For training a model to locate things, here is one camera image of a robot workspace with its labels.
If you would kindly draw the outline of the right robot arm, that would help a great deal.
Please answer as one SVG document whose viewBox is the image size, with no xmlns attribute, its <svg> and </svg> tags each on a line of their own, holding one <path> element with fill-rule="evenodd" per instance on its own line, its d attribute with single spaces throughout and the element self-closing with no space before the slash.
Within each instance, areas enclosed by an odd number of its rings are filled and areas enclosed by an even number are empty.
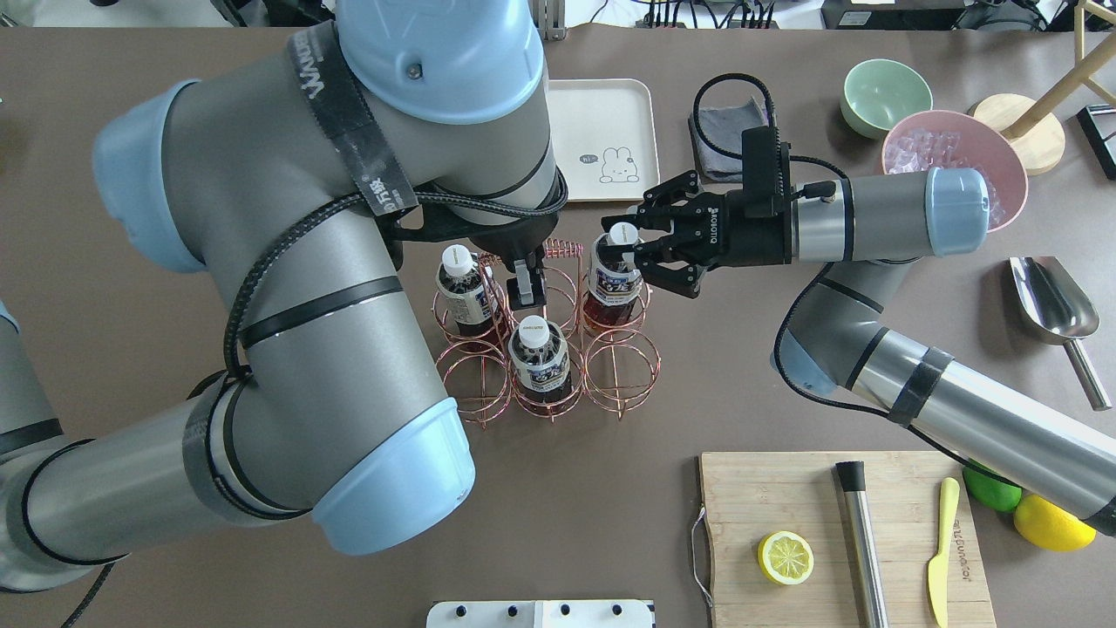
<svg viewBox="0 0 1116 628">
<path fill-rule="evenodd" d="M 872 413 L 985 468 L 1096 529 L 1113 533 L 1113 438 L 882 323 L 881 313 L 924 257 L 972 253 L 989 222 L 973 168 L 836 178 L 777 189 L 751 180 L 703 192 L 695 172 L 647 191 L 624 215 L 663 232 L 626 248 L 647 283 L 698 297 L 715 268 L 821 263 L 785 322 L 772 356 L 799 393 L 834 388 Z"/>
</svg>

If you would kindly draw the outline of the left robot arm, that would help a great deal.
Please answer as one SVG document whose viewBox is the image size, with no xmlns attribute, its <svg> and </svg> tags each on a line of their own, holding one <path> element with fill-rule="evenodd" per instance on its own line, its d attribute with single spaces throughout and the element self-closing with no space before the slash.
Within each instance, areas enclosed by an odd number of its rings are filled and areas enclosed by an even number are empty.
<svg viewBox="0 0 1116 628">
<path fill-rule="evenodd" d="M 525 1 L 339 1 L 235 73 L 179 83 L 94 144 L 109 215 L 151 261 L 206 271 L 223 369 L 100 439 L 64 437 L 3 313 L 3 591 L 131 551 L 311 515 L 371 554 L 475 479 L 398 278 L 401 242 L 470 239 L 541 305 L 567 200 Z"/>
</svg>

